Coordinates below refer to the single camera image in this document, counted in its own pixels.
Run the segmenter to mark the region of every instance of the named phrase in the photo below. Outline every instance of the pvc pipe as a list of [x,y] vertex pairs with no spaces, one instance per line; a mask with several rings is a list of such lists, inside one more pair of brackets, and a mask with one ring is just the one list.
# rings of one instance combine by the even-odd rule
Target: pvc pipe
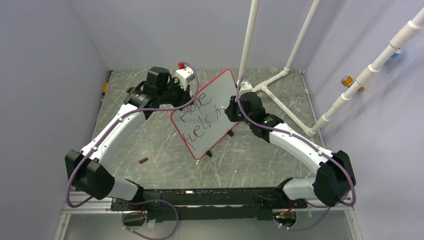
[[309,24],[311,23],[312,17],[314,16],[315,10],[317,10],[319,3],[320,3],[320,0],[313,0],[313,3],[310,6],[309,12],[307,13],[306,19],[303,23],[303,26],[300,29],[299,36],[297,36],[296,42],[294,43],[293,49],[291,50],[290,56],[288,57],[287,63],[284,67],[284,70],[281,71],[279,74],[271,77],[270,79],[263,81],[263,82],[259,83],[258,85],[256,85],[253,88],[253,92],[257,92],[257,91],[261,90],[262,88],[267,87],[269,84],[275,82],[279,78],[283,78],[284,76],[286,76],[289,73],[290,66],[292,65],[293,60],[295,59],[296,53],[299,50],[299,46],[301,45],[302,40],[304,39],[305,33],[308,30]]
[[255,27],[256,16],[258,15],[258,6],[260,0],[252,0],[250,6],[249,20],[247,21],[246,36],[244,37],[243,52],[241,54],[240,68],[238,69],[238,78],[245,74],[246,63],[248,62],[249,49],[252,42],[253,29]]
[[309,131],[309,127],[306,126],[290,109],[282,103],[278,97],[276,97],[267,87],[264,87],[262,89],[264,93],[266,93],[286,114],[289,116],[299,127],[302,129],[302,131],[307,134]]
[[403,26],[394,37],[390,40],[390,44],[383,50],[383,52],[368,65],[356,78],[356,81],[338,99],[334,102],[331,108],[324,113],[316,124],[307,132],[308,137],[314,136],[319,128],[324,127],[329,123],[333,115],[338,109],[343,107],[358,91],[360,87],[367,84],[380,70],[383,64],[396,52],[397,49],[403,47],[410,39],[415,37],[421,30],[424,24],[424,8]]
[[294,44],[290,56],[288,57],[287,64],[285,65],[285,69],[287,70],[290,70],[290,66],[292,65],[293,60],[295,59],[296,53],[298,52],[299,46],[301,45],[302,40],[304,39],[305,33],[308,30],[309,24],[311,23],[312,17],[314,16],[315,10],[317,10],[319,3],[320,0],[313,0],[312,6],[310,6],[305,22],[303,23],[303,26],[300,29],[299,36],[297,36],[296,43]]

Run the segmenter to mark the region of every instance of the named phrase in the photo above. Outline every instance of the gray wall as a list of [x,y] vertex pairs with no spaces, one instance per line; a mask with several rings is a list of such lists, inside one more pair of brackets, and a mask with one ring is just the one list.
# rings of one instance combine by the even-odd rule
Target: gray wall
[[67,0],[0,1],[1,239],[53,237],[108,72]]
[[[248,68],[286,65],[313,0],[260,2]],[[322,0],[292,68],[305,69],[342,0]],[[106,65],[238,68],[250,0],[71,0]]]
[[[423,7],[420,0],[342,4],[306,69],[318,116],[346,90],[340,79],[358,76]],[[351,157],[366,240],[423,239],[424,32],[403,51],[322,129],[329,148]]]

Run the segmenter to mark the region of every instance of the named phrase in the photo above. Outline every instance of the marble surface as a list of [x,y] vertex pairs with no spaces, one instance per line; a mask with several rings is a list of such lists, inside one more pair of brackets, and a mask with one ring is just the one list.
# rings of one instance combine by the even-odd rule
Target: marble surface
[[[198,69],[201,87],[223,70]],[[279,72],[247,69],[244,79],[256,86]],[[126,90],[144,81],[146,76],[146,69],[112,72],[96,135],[118,112],[127,95]],[[272,83],[269,89],[307,126],[313,126],[313,115],[297,70],[290,71],[287,76]],[[265,93],[260,92],[258,95],[268,113],[279,116],[304,135]],[[254,136],[245,123],[238,124],[233,131],[233,137],[225,136],[211,149],[212,157],[205,155],[196,164],[170,121],[170,112],[155,112],[122,144],[108,170],[115,177],[132,180],[148,189],[272,187],[289,177],[313,176],[291,154]],[[320,144],[318,135],[311,140]],[[145,157],[148,157],[148,161],[139,164],[138,161]]]

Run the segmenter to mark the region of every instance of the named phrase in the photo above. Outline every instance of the brown object on table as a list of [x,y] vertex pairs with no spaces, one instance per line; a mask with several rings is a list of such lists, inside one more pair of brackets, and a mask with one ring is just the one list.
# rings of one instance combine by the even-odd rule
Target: brown object on table
[[141,159],[141,160],[138,160],[138,162],[140,163],[140,164],[142,164],[142,163],[144,163],[145,161],[147,161],[147,160],[149,160],[147,157],[145,157],[145,158],[143,158],[143,159]]

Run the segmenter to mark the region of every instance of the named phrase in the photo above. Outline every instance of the red whiteboard frame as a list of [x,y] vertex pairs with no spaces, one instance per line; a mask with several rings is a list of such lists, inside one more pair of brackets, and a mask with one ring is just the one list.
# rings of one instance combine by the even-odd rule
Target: red whiteboard frame
[[[209,86],[209,84],[213,83],[217,78],[219,78],[222,74],[224,74],[225,72],[229,71],[231,73],[232,76],[232,80],[234,82],[234,87],[236,85],[236,80],[234,79],[234,74],[233,71],[231,71],[231,69],[227,68],[224,71],[222,71],[220,74],[218,74],[214,79],[212,79],[210,82],[208,82],[204,87],[202,87],[198,93],[200,93],[203,89],[205,89],[207,86]],[[195,160],[200,160],[201,158],[203,158],[203,156],[205,156],[206,152],[203,153],[202,156],[200,156],[199,158],[196,158],[195,155],[193,154],[192,150],[190,149],[190,146],[187,144],[187,142],[184,140],[183,135],[181,134],[180,130],[178,129],[177,125],[175,124],[172,116],[174,115],[174,113],[178,111],[178,110],[174,110],[171,112],[171,115],[169,116],[169,118],[171,119],[171,122],[174,126],[174,128],[176,129],[176,131],[178,132],[179,136],[181,137],[182,141],[184,142],[185,146],[188,148],[188,150],[190,151],[191,156],[193,156],[193,158]],[[230,130],[232,130],[236,125],[238,124],[238,122],[235,122],[234,125],[230,128]],[[218,141],[216,141],[208,150],[211,150],[219,141],[221,141],[221,139],[223,139],[223,137],[225,137],[226,133],[224,133],[224,135],[222,135],[221,138],[218,139]]]

